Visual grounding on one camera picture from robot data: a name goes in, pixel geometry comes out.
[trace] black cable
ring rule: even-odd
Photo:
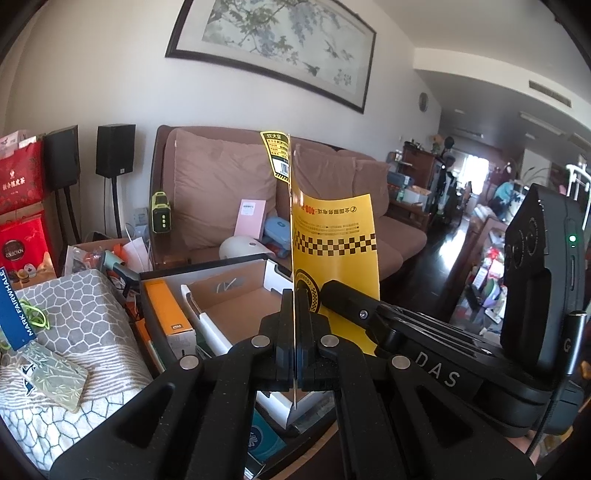
[[[60,201],[60,191],[55,191],[56,196],[56,211],[57,211],[57,223],[60,225],[60,235],[61,235],[61,252],[60,258],[58,259],[57,263],[57,271],[62,272],[64,265],[66,264],[66,254],[68,250],[68,237],[66,234],[66,227],[64,225],[64,216],[61,213],[61,201]]]
[[[117,199],[117,177],[111,179],[111,186],[113,189],[113,210],[115,211],[115,228],[117,230],[117,238],[121,238],[121,220],[119,218],[119,200]]]
[[[107,179],[103,179],[103,223],[105,226],[105,235],[107,235]]]
[[[550,397],[550,402],[548,403],[548,408],[546,408],[544,416],[542,417],[542,421],[540,422],[540,425],[538,426],[538,430],[536,431],[534,438],[531,441],[530,446],[527,448],[527,451],[525,453],[527,456],[531,456],[531,454],[534,453],[535,448],[538,446],[540,440],[542,439],[542,435],[544,434],[544,430],[546,429],[548,422],[550,421],[550,419],[552,418],[552,415],[554,414],[554,409],[556,408],[556,405],[558,405],[558,402],[560,401],[560,397],[562,396],[562,392],[563,392],[567,383],[568,383],[568,379],[565,382],[563,382],[558,388],[556,388],[556,390],[554,390],[552,392],[552,396]]]
[[[74,208],[72,206],[72,196],[70,195],[70,187],[64,187],[64,193],[66,194],[66,206],[68,208],[68,214],[70,215],[70,223],[72,224],[72,231],[74,232],[74,238],[77,244],[82,243],[80,234],[78,233],[78,226],[76,225],[76,216],[74,215]]]

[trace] barcode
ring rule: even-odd
[[[273,158],[273,169],[275,173],[283,177],[290,176],[290,165],[285,160]]]

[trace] gray patterned fabric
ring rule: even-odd
[[[55,459],[132,399],[152,378],[138,352],[128,316],[112,284],[97,270],[17,292],[47,315],[51,329],[37,341],[86,368],[89,378],[76,413],[37,392],[18,372],[17,354],[0,361],[0,416],[33,463]]]

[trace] silver rivet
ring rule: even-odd
[[[179,364],[183,370],[192,370],[198,366],[199,358],[194,355],[187,355],[181,358]]]
[[[320,343],[322,343],[322,345],[327,346],[327,347],[334,347],[339,344],[339,338],[335,337],[334,335],[324,335],[320,339]]]
[[[399,370],[406,370],[408,367],[410,367],[410,360],[404,355],[397,355],[392,358],[392,366],[394,368],[398,368]]]
[[[269,343],[271,343],[271,340],[269,339],[269,337],[265,335],[257,335],[256,337],[252,337],[251,343],[252,346],[255,346],[257,348],[263,348],[269,345]]]

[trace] green portable speaker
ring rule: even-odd
[[[171,226],[170,202],[164,192],[152,195],[152,231],[168,233]]]

